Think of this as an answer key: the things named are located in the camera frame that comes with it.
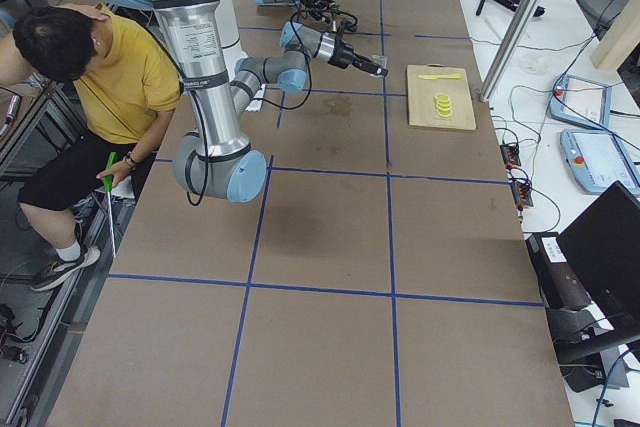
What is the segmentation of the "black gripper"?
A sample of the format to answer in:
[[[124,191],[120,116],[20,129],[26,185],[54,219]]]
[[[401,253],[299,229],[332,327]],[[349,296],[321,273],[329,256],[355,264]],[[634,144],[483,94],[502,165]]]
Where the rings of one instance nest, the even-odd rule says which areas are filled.
[[[305,0],[305,6],[312,14],[321,15],[332,11],[332,15],[341,22],[357,22],[358,18],[347,11],[344,11],[333,0]]]
[[[341,22],[339,19],[336,19],[336,22],[336,32],[356,31],[356,24],[353,22]],[[329,59],[329,64],[341,69],[354,66],[357,69],[368,73],[372,77],[385,78],[388,75],[388,70],[384,68],[387,66],[387,57],[384,55],[372,54],[370,59],[374,63],[370,63],[368,58],[357,54],[351,44],[336,39],[334,41],[334,48]]]

